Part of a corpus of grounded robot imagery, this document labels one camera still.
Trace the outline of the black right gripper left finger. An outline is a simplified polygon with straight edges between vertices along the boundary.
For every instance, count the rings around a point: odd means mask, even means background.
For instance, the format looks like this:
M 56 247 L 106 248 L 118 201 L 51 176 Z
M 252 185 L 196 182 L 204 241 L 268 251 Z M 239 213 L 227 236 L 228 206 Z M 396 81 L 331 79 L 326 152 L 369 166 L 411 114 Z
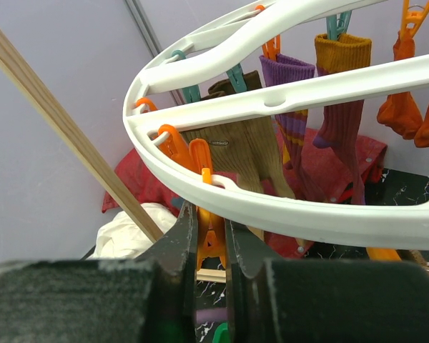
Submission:
M 134 259 L 0 264 L 0 342 L 194 342 L 197 213 Z

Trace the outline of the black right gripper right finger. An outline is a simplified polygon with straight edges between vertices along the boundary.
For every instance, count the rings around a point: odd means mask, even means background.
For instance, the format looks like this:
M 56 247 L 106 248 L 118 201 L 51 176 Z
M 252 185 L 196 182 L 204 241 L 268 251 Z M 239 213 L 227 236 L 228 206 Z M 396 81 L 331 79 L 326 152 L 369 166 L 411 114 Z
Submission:
M 429 273 L 409 262 L 285 259 L 225 223 L 233 342 L 429 342 Z

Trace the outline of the orange gripped clothes peg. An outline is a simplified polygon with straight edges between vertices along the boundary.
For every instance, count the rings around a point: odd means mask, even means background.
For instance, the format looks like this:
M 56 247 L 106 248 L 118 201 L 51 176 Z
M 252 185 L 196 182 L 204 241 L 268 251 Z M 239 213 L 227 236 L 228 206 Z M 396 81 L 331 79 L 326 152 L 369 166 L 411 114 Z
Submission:
M 206 258 L 218 257 L 226 267 L 225 221 L 212 212 L 197 207 L 197 271 Z

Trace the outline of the white round clip hanger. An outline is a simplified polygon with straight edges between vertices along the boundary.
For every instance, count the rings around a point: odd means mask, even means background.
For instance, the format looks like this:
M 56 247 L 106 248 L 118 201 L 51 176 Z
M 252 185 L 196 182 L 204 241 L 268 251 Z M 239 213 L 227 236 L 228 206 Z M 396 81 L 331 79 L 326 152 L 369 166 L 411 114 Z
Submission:
M 429 54 L 308 81 L 246 91 L 168 109 L 143 112 L 139 100 L 207 81 L 252 54 L 268 39 L 294 26 L 366 7 L 366 1 L 268 1 L 263 12 L 252 4 L 236 9 L 176 41 L 175 48 L 196 56 L 176 61 L 172 48 L 153 58 L 134 78 L 122 110 L 124 128 L 147 168 L 166 187 L 226 219 L 267 232 L 357 247 L 429 250 L 429 201 L 414 206 L 361 206 L 291 199 L 288 192 L 269 196 L 239 188 L 216 176 L 201 176 L 166 156 L 160 146 L 164 124 L 177 131 L 237 125 L 240 149 L 272 162 L 282 173 L 271 116 L 394 91 L 429 86 Z

